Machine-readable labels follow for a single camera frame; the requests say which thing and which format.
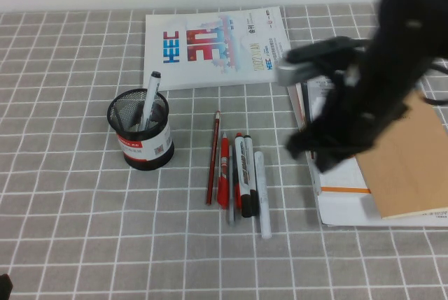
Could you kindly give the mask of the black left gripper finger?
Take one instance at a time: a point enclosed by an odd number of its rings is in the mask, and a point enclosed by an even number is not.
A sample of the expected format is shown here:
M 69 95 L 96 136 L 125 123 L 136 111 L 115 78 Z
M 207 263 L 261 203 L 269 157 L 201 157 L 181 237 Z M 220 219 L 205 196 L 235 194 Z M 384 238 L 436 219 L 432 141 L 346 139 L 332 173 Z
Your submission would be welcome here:
M 0 300 L 9 300 L 13 284 L 8 274 L 0 275 Z

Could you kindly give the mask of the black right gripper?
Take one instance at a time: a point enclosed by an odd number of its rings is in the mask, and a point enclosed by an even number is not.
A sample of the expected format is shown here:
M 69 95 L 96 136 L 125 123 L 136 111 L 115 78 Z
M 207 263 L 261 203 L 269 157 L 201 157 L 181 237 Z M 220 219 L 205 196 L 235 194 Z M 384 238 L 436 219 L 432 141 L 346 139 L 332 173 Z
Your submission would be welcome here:
M 370 149 L 375 139 L 404 112 L 404 99 L 433 61 L 421 44 L 369 43 L 314 58 L 321 74 L 334 84 L 321 114 L 290 136 L 293 159 L 313 152 L 325 173 L 350 156 Z

